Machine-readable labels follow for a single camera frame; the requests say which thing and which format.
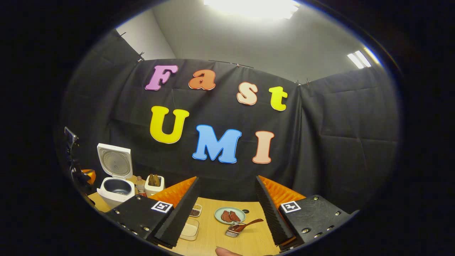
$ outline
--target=spice container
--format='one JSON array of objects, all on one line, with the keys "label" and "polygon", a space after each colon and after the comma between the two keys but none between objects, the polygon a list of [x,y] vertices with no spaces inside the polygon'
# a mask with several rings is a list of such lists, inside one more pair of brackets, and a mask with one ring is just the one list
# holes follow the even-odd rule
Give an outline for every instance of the spice container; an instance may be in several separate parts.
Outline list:
[{"label": "spice container", "polygon": [[190,216],[191,217],[199,217],[202,212],[202,205],[194,204],[193,209],[191,209]]},{"label": "spice container", "polygon": [[183,227],[182,233],[180,234],[180,238],[194,241],[197,238],[197,234],[199,233],[199,221],[195,219],[188,218],[185,226]]}]

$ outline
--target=orange object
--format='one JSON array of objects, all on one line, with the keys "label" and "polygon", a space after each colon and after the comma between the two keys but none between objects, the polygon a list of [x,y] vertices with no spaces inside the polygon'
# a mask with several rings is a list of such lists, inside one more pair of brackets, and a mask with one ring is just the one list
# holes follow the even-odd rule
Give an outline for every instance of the orange object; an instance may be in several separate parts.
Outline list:
[{"label": "orange object", "polygon": [[274,182],[271,179],[267,179],[259,175],[262,183],[267,188],[267,192],[272,198],[275,207],[278,209],[282,203],[290,201],[297,201],[306,198],[305,196],[295,192],[294,190],[287,188],[280,183]]},{"label": "orange object", "polygon": [[87,176],[90,177],[90,180],[87,181],[88,184],[93,185],[93,182],[95,182],[96,179],[96,173],[95,170],[92,169],[84,169],[81,170],[83,173],[85,173]]},{"label": "orange object", "polygon": [[184,180],[180,183],[168,187],[167,189],[163,189],[162,191],[154,195],[151,195],[148,198],[162,201],[168,204],[173,204],[174,208],[176,208],[177,204],[180,202],[183,195],[188,191],[188,189],[190,188],[191,184],[193,184],[195,179],[196,176]]}]

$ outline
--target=white wall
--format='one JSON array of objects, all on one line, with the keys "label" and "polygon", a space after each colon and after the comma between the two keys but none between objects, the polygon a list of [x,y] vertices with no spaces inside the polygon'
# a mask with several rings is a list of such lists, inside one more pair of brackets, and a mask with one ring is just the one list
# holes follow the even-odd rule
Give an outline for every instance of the white wall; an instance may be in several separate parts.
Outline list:
[{"label": "white wall", "polygon": [[161,32],[152,9],[148,9],[117,28],[117,32],[146,60],[175,59],[175,54]]}]

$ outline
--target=meat slice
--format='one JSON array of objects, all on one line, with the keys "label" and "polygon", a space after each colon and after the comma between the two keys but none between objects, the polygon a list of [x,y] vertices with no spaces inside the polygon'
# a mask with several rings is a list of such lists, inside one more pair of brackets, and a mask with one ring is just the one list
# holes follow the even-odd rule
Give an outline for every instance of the meat slice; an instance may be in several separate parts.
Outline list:
[{"label": "meat slice", "polygon": [[235,212],[231,211],[229,213],[229,218],[231,218],[233,221],[239,221],[240,222],[240,219],[239,217],[235,214]]},{"label": "meat slice", "polygon": [[232,219],[229,218],[229,212],[224,211],[223,214],[221,214],[221,219],[225,222],[232,222]]}]

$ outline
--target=blue letter m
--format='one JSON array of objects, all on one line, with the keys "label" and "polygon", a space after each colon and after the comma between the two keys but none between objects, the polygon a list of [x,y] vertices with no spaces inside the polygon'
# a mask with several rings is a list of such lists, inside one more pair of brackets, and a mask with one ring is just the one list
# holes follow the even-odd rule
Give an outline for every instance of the blue letter m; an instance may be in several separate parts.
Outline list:
[{"label": "blue letter m", "polygon": [[196,153],[193,154],[194,159],[206,160],[205,148],[207,148],[208,155],[212,161],[217,158],[222,150],[223,153],[218,158],[220,162],[228,164],[237,162],[235,148],[238,138],[242,135],[240,131],[229,129],[220,140],[217,140],[215,131],[210,125],[200,124],[196,126],[196,130],[199,132],[199,140],[197,141]]}]

